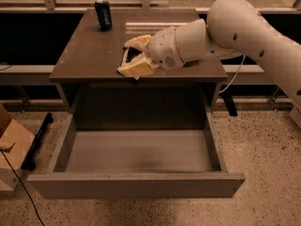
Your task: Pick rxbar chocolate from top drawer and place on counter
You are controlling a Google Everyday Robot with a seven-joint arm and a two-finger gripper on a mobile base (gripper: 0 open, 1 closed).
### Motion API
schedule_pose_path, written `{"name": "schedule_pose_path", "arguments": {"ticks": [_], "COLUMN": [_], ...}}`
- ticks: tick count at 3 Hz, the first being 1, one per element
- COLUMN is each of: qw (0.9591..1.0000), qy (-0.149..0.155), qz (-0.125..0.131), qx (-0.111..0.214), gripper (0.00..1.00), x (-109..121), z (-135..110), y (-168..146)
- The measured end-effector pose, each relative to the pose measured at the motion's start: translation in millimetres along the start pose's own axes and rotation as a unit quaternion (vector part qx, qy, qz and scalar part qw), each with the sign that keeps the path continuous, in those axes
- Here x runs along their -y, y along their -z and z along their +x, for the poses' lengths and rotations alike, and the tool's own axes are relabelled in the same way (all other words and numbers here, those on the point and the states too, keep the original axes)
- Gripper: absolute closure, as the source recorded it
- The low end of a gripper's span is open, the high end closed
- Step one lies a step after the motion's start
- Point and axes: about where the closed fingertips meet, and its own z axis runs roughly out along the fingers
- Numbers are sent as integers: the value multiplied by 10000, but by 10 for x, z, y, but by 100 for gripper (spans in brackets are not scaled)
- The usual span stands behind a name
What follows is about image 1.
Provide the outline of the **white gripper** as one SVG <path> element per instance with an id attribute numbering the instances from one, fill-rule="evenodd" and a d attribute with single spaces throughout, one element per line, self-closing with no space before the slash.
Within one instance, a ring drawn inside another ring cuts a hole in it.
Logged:
<path id="1" fill-rule="evenodd" d="M 118 67 L 118 72 L 125 77 L 148 76 L 159 66 L 163 70 L 172 70 L 181 68 L 184 64 L 177 50 L 174 26 L 158 31 L 153 37 L 143 35 L 127 40 L 124 46 L 141 52 L 146 52 L 148 48 L 150 56 L 139 54 L 130 58 L 126 55 Z"/>

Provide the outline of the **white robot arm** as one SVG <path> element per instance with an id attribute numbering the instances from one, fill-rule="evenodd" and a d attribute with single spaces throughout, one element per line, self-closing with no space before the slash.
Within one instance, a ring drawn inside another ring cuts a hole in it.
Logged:
<path id="1" fill-rule="evenodd" d="M 293 104 L 301 106 L 301 44 L 275 30 L 246 0 L 216 0 L 207 19 L 154 35 L 127 40 L 118 72 L 125 77 L 151 75 L 156 68 L 173 70 L 196 60 L 246 55 L 254 60 Z"/>

